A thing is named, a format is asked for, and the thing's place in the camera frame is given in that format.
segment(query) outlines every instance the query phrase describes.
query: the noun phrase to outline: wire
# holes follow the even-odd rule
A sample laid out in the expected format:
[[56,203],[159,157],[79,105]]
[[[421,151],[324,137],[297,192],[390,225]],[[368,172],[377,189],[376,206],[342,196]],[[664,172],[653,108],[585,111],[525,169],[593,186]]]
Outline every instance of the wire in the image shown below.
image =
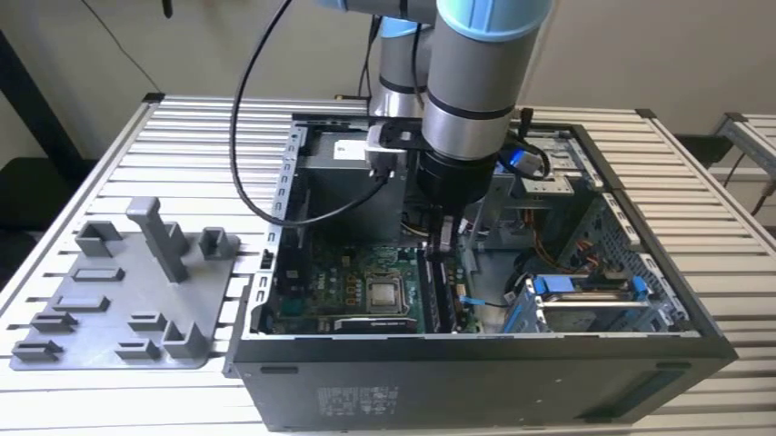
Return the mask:
[[282,227],[303,227],[303,226],[307,226],[307,225],[311,225],[316,223],[321,223],[322,221],[338,216],[340,214],[350,211],[352,209],[356,209],[358,206],[361,206],[364,203],[366,203],[366,201],[370,198],[373,198],[373,196],[377,194],[380,189],[389,182],[389,176],[388,175],[377,176],[376,185],[370,188],[370,190],[361,197],[358,197],[356,200],[353,200],[350,203],[348,203],[342,207],[340,207],[340,209],[336,209],[330,213],[325,213],[324,215],[317,216],[317,217],[310,218],[310,219],[303,220],[303,221],[286,221],[286,220],[282,220],[281,218],[275,218],[274,216],[271,216],[269,213],[266,213],[265,211],[262,211],[257,207],[257,205],[251,201],[250,197],[247,196],[247,193],[245,193],[243,181],[241,180],[241,174],[238,171],[238,146],[237,146],[237,143],[238,143],[238,141],[237,141],[238,115],[241,112],[241,103],[243,101],[243,93],[245,93],[245,87],[247,85],[247,79],[251,75],[251,71],[254,70],[254,65],[257,63],[258,56],[262,53],[262,49],[265,48],[265,44],[267,43],[267,40],[270,39],[271,31],[274,30],[275,25],[281,21],[281,17],[283,16],[283,13],[286,12],[286,9],[289,8],[290,4],[291,4],[291,0],[283,1],[283,3],[281,4],[281,7],[278,8],[278,11],[275,12],[275,16],[270,20],[270,24],[267,25],[267,29],[265,30],[265,33],[258,40],[257,49],[254,50],[254,54],[251,55],[251,59],[247,63],[247,67],[245,68],[243,76],[242,76],[241,82],[238,84],[237,92],[234,93],[234,103],[231,106],[231,119],[230,119],[230,171],[231,171],[231,180],[234,181],[234,187],[238,191],[238,195],[241,196],[241,200],[243,200],[243,203],[247,206],[247,208],[251,210],[251,212],[255,213],[269,223],[273,223],[275,225],[281,225]]
[[760,195],[760,199],[756,201],[755,209],[752,209],[752,216],[755,216],[758,212],[760,212],[760,209],[763,209],[763,204],[766,204],[767,198],[767,195]]
[[404,228],[404,230],[406,230],[409,233],[414,234],[416,236],[421,236],[424,238],[428,238],[428,233],[413,228],[413,226],[410,224],[408,224],[405,221],[401,222],[401,227]]
[[553,256],[551,256],[549,253],[547,252],[545,245],[543,244],[543,240],[539,237],[539,231],[536,229],[536,220],[533,219],[533,210],[531,210],[531,209],[527,211],[525,223],[531,223],[531,225],[532,225],[532,230],[533,230],[533,248],[536,249],[536,254],[539,255],[540,259],[543,261],[545,261],[545,263],[548,265],[551,265],[552,267],[555,267],[563,273],[573,274],[575,273],[575,270],[572,270],[572,269],[567,268],[565,266],[563,266],[556,261],[556,259],[553,258]]
[[86,0],[82,0],[82,3],[84,4],[86,9],[88,9],[88,12],[91,12],[92,15],[95,16],[95,18],[98,18],[98,21],[102,24],[103,29],[106,29],[106,32],[108,32],[108,35],[111,36],[112,41],[116,43],[116,46],[119,47],[119,50],[122,50],[122,53],[125,54],[126,58],[130,60],[130,62],[135,65],[135,67],[143,73],[143,75],[149,79],[149,82],[151,82],[151,85],[154,86],[154,89],[157,90],[157,92],[161,93],[162,92],[162,88],[159,87],[159,85],[157,84],[157,82],[154,82],[154,79],[151,79],[151,76],[149,75],[149,73],[146,72],[146,70],[143,69],[143,67],[138,63],[138,61],[133,58],[133,56],[130,55],[130,53],[126,52],[126,49],[122,46],[122,43],[119,42],[119,38],[116,38],[116,35],[112,34],[111,28],[108,27],[108,25],[106,25],[106,22],[99,17],[98,11],[95,11],[95,9],[86,2]]
[[494,302],[486,302],[485,300],[481,300],[480,298],[466,297],[465,295],[461,295],[458,297],[458,301],[464,304],[472,304],[473,306],[490,306],[490,307],[498,307],[501,309],[509,308],[509,304],[497,304]]
[[424,30],[424,25],[421,23],[417,24],[414,28],[414,38],[413,38],[413,86],[414,86],[414,97],[417,98],[417,103],[421,106],[421,109],[426,109],[426,104],[424,103],[424,96],[421,95],[421,86],[417,81],[417,47],[420,46],[421,42],[421,31]]
[[370,101],[373,100],[373,76],[369,70],[369,61],[373,55],[373,45],[376,44],[377,33],[382,22],[384,17],[373,15],[373,22],[369,25],[369,35],[366,37],[366,54],[364,56],[362,76],[360,77],[358,96],[362,96],[364,78],[366,77],[366,92],[369,93],[368,99]]
[[742,164],[744,156],[746,156],[746,153],[742,153],[742,155],[739,156],[739,159],[736,160],[736,163],[731,167],[731,172],[728,173],[728,177],[726,177],[726,182],[723,183],[723,187],[726,187],[726,188],[728,187],[728,183],[731,182],[732,174],[736,172],[736,168],[739,168],[739,165]]

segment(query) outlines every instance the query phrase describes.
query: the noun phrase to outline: wall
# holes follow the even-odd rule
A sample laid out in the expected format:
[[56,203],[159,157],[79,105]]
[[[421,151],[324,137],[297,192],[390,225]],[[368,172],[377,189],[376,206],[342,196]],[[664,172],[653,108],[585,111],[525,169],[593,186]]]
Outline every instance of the wall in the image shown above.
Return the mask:
[[688,134],[776,113],[774,16],[763,0],[560,0],[524,101],[649,107]]
[[[177,0],[166,20],[159,0],[90,0],[163,90],[207,95],[234,93],[278,3]],[[559,0],[521,101],[649,107],[675,132],[699,134],[727,111],[776,114],[775,15],[776,2],[764,0]],[[356,93],[368,26],[366,16],[297,0],[249,95]],[[0,27],[74,141],[99,155],[151,90],[146,78],[79,0],[4,0]],[[0,128],[26,143],[8,114],[0,104]],[[756,189],[742,187],[740,199],[754,203]]]
[[[279,1],[177,0],[171,20],[159,0],[88,3],[165,92],[230,95]],[[366,15],[297,0],[262,54],[247,94],[356,94],[369,22]],[[74,142],[99,155],[151,91],[149,81],[79,0],[3,0],[0,28]]]

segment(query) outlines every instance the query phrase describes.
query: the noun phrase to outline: aluminum extrusion table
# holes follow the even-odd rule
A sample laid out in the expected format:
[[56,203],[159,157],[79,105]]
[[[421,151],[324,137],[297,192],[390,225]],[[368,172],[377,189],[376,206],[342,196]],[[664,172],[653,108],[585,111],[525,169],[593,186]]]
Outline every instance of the aluminum extrusion table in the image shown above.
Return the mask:
[[[167,96],[161,103],[141,106],[0,293],[0,430],[28,430],[22,433],[27,436],[267,432],[242,382],[221,374],[237,299],[258,268],[267,228],[231,186],[230,105],[230,99]],[[263,207],[274,192],[294,112],[362,114],[364,104],[246,102],[241,166],[246,190]],[[539,108],[535,119],[585,125],[740,360],[632,427],[446,433],[776,434],[776,242],[648,114]],[[14,343],[24,338],[28,322],[46,307],[79,251],[74,232],[86,219],[111,220],[119,231],[133,230],[125,210],[138,195],[161,197],[163,217],[179,222],[185,232],[218,225],[243,241],[209,363],[186,371],[14,372],[8,368]]]
[[718,134],[732,143],[776,179],[776,115],[727,113]]

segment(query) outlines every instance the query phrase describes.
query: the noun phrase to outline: blue tab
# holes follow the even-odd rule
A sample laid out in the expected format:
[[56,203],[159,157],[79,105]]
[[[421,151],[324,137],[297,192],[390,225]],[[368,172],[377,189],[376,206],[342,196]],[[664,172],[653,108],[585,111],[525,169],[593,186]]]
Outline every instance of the blue tab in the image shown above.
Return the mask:
[[632,283],[633,283],[633,294],[635,294],[633,299],[637,302],[643,302],[644,300],[647,300],[647,297],[649,296],[651,288],[640,276],[633,277]]
[[547,292],[545,279],[543,277],[536,277],[533,280],[533,290],[536,291],[537,295],[541,295]]
[[575,292],[572,277],[568,275],[541,275],[540,279],[544,282],[544,292]]

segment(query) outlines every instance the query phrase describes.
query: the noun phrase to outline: label sticker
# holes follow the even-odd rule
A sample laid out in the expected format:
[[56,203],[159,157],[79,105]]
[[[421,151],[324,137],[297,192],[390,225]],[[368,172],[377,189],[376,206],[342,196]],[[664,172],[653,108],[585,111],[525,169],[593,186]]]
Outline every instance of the label sticker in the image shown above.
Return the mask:
[[341,139],[336,142],[337,161],[365,161],[366,141]]

